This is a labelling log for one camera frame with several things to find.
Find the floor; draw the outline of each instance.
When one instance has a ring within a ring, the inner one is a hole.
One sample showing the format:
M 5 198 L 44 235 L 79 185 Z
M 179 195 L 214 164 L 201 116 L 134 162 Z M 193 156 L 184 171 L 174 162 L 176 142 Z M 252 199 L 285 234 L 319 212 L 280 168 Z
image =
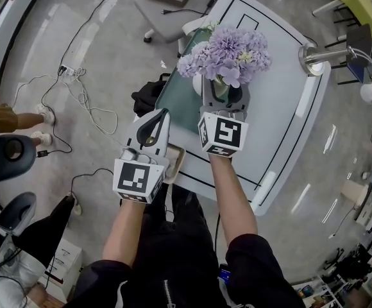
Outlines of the floor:
M 16 88 L 34 76 L 54 76 L 60 58 L 76 30 L 86 21 L 101 0 L 38 0 L 19 33 L 3 76 L 0 102 L 11 103 Z M 331 43 L 342 28 L 333 24 L 333 13 L 320 18 L 311 11 L 330 0 L 258 0 L 291 23 L 319 46 Z M 148 30 L 133 0 L 107 0 L 81 31 L 65 57 L 65 64 L 84 67 L 82 80 L 92 106 L 115 110 L 119 126 L 112 137 L 119 140 L 133 120 L 130 95 L 147 81 L 156 81 L 176 65 L 176 44 L 158 39 L 142 42 Z M 304 150 L 278 197 L 265 216 L 258 218 L 259 234 L 265 237 L 289 281 L 316 274 L 324 260 L 337 248 L 346 250 L 369 241 L 364 229 L 347 215 L 338 234 L 329 239 L 353 204 L 340 195 L 347 177 L 359 180 L 360 173 L 372 169 L 372 108 L 360 98 L 358 85 L 338 86 L 351 80 L 346 69 L 333 70 L 316 123 Z M 53 80 L 34 80 L 19 92 L 16 112 L 33 112 L 34 106 Z M 77 83 L 71 90 L 78 94 Z M 119 145 L 91 124 L 88 114 L 73 100 L 66 88 L 57 85 L 46 96 L 59 120 L 56 133 L 73 146 L 71 154 L 54 153 L 38 159 L 23 176 L 0 183 L 3 204 L 23 191 L 38 197 L 36 218 L 48 215 L 71 189 L 74 175 L 91 173 L 99 167 L 112 169 L 119 156 Z M 94 112 L 107 129 L 113 129 L 114 117 Z M 47 125 L 36 129 L 50 132 Z M 66 149 L 55 141 L 57 149 Z M 119 200 L 112 192 L 111 175 L 100 171 L 90 178 L 79 178 L 74 192 L 83 206 L 82 217 L 72 217 L 65 237 L 83 248 L 85 263 L 101 257 Z M 217 206 L 200 198 L 210 230 L 216 229 Z M 334 204 L 328 218 L 325 216 Z M 217 248 L 224 260 L 226 244 L 220 230 Z

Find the silver lamp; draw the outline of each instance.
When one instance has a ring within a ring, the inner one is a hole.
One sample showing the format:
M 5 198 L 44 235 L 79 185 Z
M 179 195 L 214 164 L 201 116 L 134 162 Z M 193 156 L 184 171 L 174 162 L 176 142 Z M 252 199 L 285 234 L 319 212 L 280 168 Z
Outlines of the silver lamp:
M 299 60 L 303 70 L 309 76 L 320 76 L 325 71 L 325 62 L 332 59 L 351 55 L 352 58 L 362 57 L 372 65 L 372 58 L 365 52 L 348 46 L 347 49 L 317 52 L 317 49 L 312 44 L 306 44 L 300 47 Z M 364 101 L 372 101 L 372 82 L 363 84 L 360 90 L 361 98 Z

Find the light bulb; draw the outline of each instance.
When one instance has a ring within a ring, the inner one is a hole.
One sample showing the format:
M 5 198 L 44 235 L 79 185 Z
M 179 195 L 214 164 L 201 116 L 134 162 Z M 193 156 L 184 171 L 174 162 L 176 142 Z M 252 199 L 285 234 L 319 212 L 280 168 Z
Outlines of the light bulb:
M 360 89 L 360 95 L 364 101 L 370 103 L 372 101 L 372 83 L 362 85 Z

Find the white drawer unit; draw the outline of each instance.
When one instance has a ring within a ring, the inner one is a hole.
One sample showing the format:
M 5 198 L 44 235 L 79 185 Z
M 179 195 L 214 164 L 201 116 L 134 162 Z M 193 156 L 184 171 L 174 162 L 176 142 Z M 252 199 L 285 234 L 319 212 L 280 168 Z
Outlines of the white drawer unit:
M 39 279 L 39 282 L 46 286 L 48 274 L 49 283 L 46 291 L 48 294 L 66 304 L 66 299 L 79 277 L 79 270 L 82 266 L 82 249 L 76 245 L 61 239 L 56 249 L 55 259 L 46 269 L 46 274 Z

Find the black sleeve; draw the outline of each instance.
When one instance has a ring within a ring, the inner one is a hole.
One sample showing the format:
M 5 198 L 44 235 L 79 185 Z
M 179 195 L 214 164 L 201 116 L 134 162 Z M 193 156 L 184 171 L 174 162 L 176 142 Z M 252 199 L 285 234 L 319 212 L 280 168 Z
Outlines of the black sleeve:
M 263 307 L 304 307 L 303 300 L 284 279 L 269 243 L 261 236 L 245 234 L 229 246 L 228 293 L 237 304 Z
M 76 284 L 74 298 L 64 307 L 114 308 L 119 285 L 128 280 L 131 268 L 117 261 L 101 260 L 87 266 Z

